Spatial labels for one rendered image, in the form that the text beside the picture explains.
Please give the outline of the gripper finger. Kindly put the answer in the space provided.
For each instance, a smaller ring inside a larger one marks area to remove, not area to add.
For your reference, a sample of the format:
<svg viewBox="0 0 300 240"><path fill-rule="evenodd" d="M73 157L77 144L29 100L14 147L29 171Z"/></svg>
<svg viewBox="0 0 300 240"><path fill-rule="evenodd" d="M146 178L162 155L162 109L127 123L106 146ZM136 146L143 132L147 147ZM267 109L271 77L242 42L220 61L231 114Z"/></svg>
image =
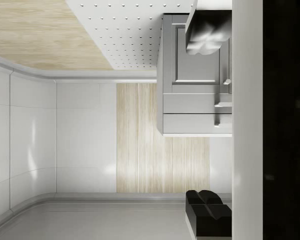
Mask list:
<svg viewBox="0 0 300 240"><path fill-rule="evenodd" d="M194 0L185 26L189 55L211 55L232 37L232 0Z"/></svg>
<svg viewBox="0 0 300 240"><path fill-rule="evenodd" d="M231 238L232 210L210 190L188 190L185 219L193 238Z"/></svg>

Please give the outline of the white cabinet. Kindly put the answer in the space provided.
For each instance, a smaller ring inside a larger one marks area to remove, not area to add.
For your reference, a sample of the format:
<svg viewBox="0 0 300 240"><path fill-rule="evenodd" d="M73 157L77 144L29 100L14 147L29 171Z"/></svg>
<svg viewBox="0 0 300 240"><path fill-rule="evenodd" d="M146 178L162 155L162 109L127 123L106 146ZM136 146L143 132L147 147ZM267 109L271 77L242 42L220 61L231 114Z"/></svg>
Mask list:
<svg viewBox="0 0 300 240"><path fill-rule="evenodd" d="M158 131L164 137L231 137L230 40L210 55L186 52L187 14L164 14L157 58Z"/></svg>

